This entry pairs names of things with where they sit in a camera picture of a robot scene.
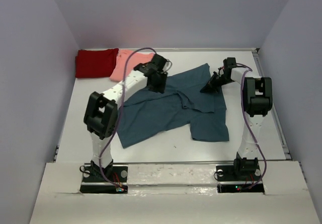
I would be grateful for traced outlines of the blue t-shirt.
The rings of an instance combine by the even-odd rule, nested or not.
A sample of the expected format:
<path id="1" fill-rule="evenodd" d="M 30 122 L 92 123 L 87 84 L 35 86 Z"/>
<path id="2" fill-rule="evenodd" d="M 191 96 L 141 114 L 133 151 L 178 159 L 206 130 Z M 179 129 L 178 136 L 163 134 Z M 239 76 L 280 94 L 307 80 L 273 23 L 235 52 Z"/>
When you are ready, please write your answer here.
<path id="1" fill-rule="evenodd" d="M 118 127 L 122 147 L 187 124 L 193 140 L 229 141 L 222 91 L 201 92 L 210 78 L 210 66 L 203 64 L 168 77 L 163 94 L 144 88 L 132 95 L 124 103 Z"/>

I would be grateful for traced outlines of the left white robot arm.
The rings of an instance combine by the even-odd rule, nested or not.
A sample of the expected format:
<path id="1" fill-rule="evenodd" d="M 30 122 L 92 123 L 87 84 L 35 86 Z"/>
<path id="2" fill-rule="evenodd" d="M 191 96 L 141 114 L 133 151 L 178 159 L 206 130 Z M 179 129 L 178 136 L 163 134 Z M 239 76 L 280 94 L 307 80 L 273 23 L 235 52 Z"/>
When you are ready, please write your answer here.
<path id="1" fill-rule="evenodd" d="M 113 158 L 110 143 L 117 133 L 126 99 L 141 89 L 164 93 L 168 70 L 172 62 L 155 54 L 149 62 L 139 63 L 129 74 L 112 88 L 93 92 L 89 96 L 84 115 L 84 124 L 90 133 L 93 146 L 91 169 L 105 181 L 113 171 Z"/>

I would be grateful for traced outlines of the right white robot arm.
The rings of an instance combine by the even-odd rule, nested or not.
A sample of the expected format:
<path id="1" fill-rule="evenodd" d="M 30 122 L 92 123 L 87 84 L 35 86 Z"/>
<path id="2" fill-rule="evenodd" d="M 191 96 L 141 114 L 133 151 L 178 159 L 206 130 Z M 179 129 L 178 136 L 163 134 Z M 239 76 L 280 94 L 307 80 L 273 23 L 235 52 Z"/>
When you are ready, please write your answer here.
<path id="1" fill-rule="evenodd" d="M 218 182 L 247 180 L 257 184 L 266 172 L 263 170 L 260 175 L 256 175 L 256 171 L 260 169 L 258 155 L 263 154 L 259 147 L 260 129 L 273 106 L 272 80 L 237 63 L 234 57 L 228 57 L 200 92 L 217 93 L 222 86 L 232 82 L 240 85 L 244 130 L 233 164 L 217 166 L 214 177 Z"/>

